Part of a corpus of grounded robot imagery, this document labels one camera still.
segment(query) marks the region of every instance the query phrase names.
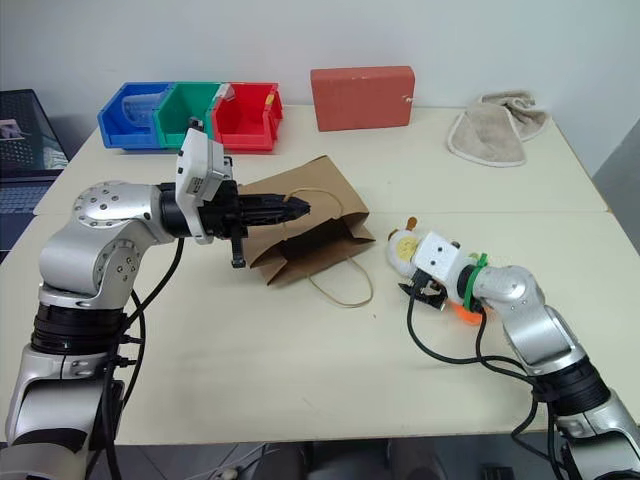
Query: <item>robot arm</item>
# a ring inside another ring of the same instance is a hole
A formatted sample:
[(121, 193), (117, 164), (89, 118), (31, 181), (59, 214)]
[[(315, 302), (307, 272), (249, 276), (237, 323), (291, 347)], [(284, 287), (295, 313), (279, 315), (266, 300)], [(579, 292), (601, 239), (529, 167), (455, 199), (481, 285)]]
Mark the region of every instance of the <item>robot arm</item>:
[(640, 474), (640, 429), (560, 313), (545, 304), (529, 271), (478, 266), (459, 246), (433, 232), (419, 243), (411, 264), (444, 287), (452, 301), (461, 304), (471, 297), (500, 316), (507, 341), (535, 381), (536, 399), (550, 404), (567, 440), (572, 460), (567, 463), (575, 466), (572, 478)]
[[(11, 399), (0, 479), (84, 478), (88, 452), (104, 442), (105, 366), (149, 247), (190, 236), (199, 244), (230, 239), (232, 265), (243, 267), (249, 226), (309, 212), (297, 198), (239, 195), (231, 158), (198, 130), (187, 132), (177, 163), (175, 184), (105, 182), (82, 192), (69, 223), (42, 250), (40, 306)], [(113, 382), (116, 426), (122, 391)]]

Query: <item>paper bag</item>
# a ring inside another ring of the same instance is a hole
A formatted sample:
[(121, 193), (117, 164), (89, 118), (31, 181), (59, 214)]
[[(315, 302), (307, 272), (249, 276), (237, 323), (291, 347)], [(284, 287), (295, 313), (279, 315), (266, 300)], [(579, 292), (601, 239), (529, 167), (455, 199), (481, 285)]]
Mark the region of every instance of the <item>paper bag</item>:
[(375, 240), (364, 227), (369, 210), (327, 156), (240, 187), (240, 193), (294, 195), (311, 205), (311, 213), (282, 225), (250, 227), (244, 240), (245, 258), (260, 268), (267, 284), (288, 283), (335, 265), (366, 250)]

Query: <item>white table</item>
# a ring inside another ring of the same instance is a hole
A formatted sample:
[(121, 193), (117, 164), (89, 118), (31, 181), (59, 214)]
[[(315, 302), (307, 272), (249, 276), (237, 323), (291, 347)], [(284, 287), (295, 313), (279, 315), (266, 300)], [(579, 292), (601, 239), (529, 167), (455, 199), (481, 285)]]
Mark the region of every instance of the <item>white table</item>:
[[(234, 155), (234, 177), (249, 183), (327, 154), (372, 212), (605, 211), (555, 123), (525, 142), (527, 163), (488, 168), (445, 145), (460, 109), (416, 108), (407, 127), (318, 132), (313, 107), (285, 107), (272, 154)], [(68, 213), (97, 182), (161, 183), (175, 177), (175, 153), (107, 150), (98, 131), (87, 140), (35, 213)]]
[[(640, 337), (635, 305), (640, 259), (610, 214), (418, 217), (422, 232), (433, 228), (463, 247), (488, 252), (494, 265), (528, 267), (606, 382), (640, 418), (637, 365), (628, 361)], [(0, 266), (1, 418), (32, 330), (38, 254), (66, 219), (37, 217)], [(359, 309), (333, 306), (306, 281), (267, 287), (258, 271), (230, 268), (228, 242), (197, 246), (188, 240), (175, 277), (148, 309), (147, 354), (118, 442), (511, 430), (528, 410), (527, 386), (479, 366), (439, 364), (411, 343), (405, 327), (408, 298), (396, 286), (400, 279), (384, 256), (387, 234), (405, 221), (405, 214), (371, 215), (368, 226), (379, 241), (358, 261), (370, 273), (376, 294)], [(141, 296), (162, 276), (173, 249), (149, 250), (136, 281)], [(348, 264), (319, 274), (317, 281), (348, 300), (366, 294), (364, 280)], [(419, 305), (415, 323), (436, 350), (473, 352), (476, 330), (452, 313)], [(495, 318), (484, 351), (509, 353)], [(543, 418), (534, 427), (542, 428)]]

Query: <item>towel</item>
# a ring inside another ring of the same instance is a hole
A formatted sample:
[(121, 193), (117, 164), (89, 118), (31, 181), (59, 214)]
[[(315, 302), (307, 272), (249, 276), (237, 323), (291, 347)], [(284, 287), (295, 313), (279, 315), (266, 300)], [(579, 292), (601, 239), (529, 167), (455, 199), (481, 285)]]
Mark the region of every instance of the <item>towel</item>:
[(449, 132), (451, 153), (491, 167), (526, 162), (522, 142), (538, 135), (549, 115), (535, 108), (530, 92), (513, 90), (481, 96), (460, 114)]

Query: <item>laptop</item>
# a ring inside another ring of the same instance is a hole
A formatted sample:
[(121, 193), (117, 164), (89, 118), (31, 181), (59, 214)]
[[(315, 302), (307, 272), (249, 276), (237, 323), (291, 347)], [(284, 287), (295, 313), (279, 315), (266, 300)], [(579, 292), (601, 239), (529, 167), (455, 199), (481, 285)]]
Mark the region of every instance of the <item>laptop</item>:
[(0, 259), (68, 163), (35, 92), (0, 92)]

